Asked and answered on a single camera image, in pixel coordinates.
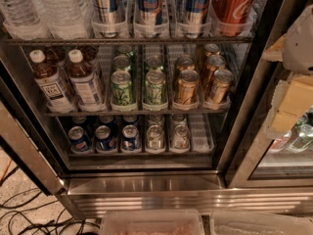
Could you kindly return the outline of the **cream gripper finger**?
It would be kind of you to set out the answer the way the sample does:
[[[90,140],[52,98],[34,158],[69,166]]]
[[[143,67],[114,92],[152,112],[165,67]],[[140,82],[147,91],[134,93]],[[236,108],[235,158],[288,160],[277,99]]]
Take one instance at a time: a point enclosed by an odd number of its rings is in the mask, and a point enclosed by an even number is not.
[[[313,77],[294,75],[276,86],[264,132],[268,138],[279,138],[289,132],[297,120],[313,106]]]
[[[263,52],[262,58],[269,62],[281,62],[283,60],[284,43],[285,36],[282,35],[271,47]]]

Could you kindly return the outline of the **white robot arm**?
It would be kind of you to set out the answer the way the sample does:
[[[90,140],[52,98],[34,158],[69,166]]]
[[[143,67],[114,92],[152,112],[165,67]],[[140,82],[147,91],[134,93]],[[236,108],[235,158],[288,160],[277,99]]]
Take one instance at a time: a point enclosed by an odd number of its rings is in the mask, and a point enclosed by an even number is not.
[[[281,62],[291,72],[274,90],[264,132],[271,139],[282,137],[313,106],[313,5],[300,16],[262,55],[270,62]]]

